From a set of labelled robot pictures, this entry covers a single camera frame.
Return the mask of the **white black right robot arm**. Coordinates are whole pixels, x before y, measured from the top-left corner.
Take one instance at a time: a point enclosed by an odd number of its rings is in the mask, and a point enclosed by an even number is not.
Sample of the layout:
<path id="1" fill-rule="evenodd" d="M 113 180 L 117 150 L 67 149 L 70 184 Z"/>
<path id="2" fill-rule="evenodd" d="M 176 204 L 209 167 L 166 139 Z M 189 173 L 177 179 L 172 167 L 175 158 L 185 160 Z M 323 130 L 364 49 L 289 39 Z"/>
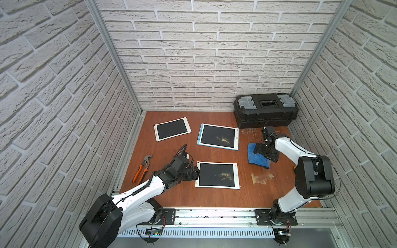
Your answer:
<path id="1" fill-rule="evenodd" d="M 248 146 L 250 164 L 269 168 L 271 161 L 278 162 L 280 154 L 284 154 L 295 164 L 295 186 L 274 201 L 268 214 L 268 220 L 273 225 L 288 222 L 298 208 L 334 194 L 336 189 L 330 159 L 309 152 L 289 137 L 273 134 L 264 137 L 263 143 L 251 143 Z"/>

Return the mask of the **small white drawing tablet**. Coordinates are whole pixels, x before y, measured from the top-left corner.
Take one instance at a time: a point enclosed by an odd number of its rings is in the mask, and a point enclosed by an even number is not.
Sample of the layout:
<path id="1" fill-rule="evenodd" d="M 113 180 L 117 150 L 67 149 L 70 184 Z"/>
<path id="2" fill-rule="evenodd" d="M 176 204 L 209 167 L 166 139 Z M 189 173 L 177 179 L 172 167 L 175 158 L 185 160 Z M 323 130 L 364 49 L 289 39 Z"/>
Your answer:
<path id="1" fill-rule="evenodd" d="M 155 124 L 154 130 L 157 142 L 191 133 L 191 128 L 186 117 Z"/>

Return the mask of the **blue microfiber cloth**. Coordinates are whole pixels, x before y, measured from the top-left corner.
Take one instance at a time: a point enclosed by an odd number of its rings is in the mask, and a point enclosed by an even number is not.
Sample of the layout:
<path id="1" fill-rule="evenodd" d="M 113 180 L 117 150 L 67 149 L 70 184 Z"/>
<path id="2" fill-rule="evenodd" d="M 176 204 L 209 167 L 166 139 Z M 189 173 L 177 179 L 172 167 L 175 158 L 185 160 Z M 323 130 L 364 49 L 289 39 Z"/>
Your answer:
<path id="1" fill-rule="evenodd" d="M 247 147 L 249 164 L 258 165 L 265 169 L 270 169 L 271 161 L 266 159 L 263 155 L 255 154 L 254 153 L 255 147 L 256 147 L 255 143 L 250 143 Z"/>

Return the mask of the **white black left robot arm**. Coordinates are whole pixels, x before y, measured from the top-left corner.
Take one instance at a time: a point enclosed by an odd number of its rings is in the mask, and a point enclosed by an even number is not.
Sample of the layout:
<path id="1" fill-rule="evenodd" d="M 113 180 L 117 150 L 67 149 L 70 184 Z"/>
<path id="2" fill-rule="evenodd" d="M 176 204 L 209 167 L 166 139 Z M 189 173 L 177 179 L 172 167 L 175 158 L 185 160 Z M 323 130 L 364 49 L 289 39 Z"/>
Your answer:
<path id="1" fill-rule="evenodd" d="M 182 181 L 197 180 L 199 173 L 190 155 L 180 152 L 171 163 L 131 190 L 99 196 L 79 224 L 79 230 L 91 248 L 107 248 L 120 232 L 141 223 L 157 222 L 162 206 L 154 198 Z"/>

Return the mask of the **large white drawing tablet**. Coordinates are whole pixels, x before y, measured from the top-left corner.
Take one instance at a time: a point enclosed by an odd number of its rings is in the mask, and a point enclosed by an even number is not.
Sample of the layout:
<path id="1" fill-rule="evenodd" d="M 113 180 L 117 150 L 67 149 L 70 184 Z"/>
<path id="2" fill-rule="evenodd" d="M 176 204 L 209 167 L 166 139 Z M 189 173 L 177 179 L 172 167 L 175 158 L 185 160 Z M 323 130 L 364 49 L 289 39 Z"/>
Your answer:
<path id="1" fill-rule="evenodd" d="M 240 189 L 238 164 L 197 161 L 196 188 Z"/>

